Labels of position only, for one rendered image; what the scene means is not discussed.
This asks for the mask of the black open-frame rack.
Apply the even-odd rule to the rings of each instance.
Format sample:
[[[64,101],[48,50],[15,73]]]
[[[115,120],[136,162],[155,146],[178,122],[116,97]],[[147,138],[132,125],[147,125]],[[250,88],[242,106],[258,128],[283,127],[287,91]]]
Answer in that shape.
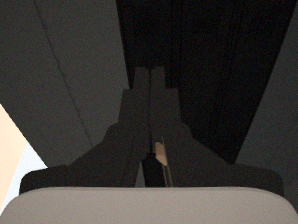
[[[298,214],[297,0],[0,0],[0,104],[47,168],[103,141],[155,66],[192,137],[277,172]]]

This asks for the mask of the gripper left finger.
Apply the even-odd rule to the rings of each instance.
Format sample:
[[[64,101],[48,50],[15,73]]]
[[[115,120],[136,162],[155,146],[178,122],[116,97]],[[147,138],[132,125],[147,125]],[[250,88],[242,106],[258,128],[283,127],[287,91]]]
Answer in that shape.
[[[45,187],[135,188],[139,163],[150,152],[150,99],[149,69],[136,67],[133,89],[122,92],[118,123],[103,141],[71,165],[28,172],[19,195]]]

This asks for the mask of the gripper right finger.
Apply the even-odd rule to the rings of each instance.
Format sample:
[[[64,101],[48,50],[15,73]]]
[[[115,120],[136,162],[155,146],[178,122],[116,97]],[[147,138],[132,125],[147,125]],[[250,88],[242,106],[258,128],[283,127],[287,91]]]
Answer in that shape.
[[[178,88],[165,88],[164,66],[151,69],[150,125],[152,150],[163,164],[166,188],[249,187],[284,197],[277,172],[228,164],[192,137],[181,122]]]

